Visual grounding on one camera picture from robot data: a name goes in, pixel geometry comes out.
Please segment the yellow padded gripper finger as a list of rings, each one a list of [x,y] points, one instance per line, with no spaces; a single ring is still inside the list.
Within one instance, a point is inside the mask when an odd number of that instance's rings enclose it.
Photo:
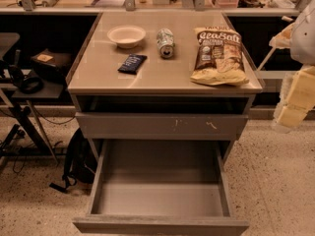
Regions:
[[[274,112],[272,127],[288,133],[299,126],[315,107],[315,66],[302,66],[297,72],[284,75],[280,102]]]

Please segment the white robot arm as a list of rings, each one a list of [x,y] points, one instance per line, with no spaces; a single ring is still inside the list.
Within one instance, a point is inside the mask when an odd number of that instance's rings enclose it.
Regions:
[[[292,24],[274,36],[269,45],[288,48],[290,57],[302,64],[297,72],[284,75],[280,102],[274,112],[274,130],[288,133],[315,107],[315,0],[311,0]]]

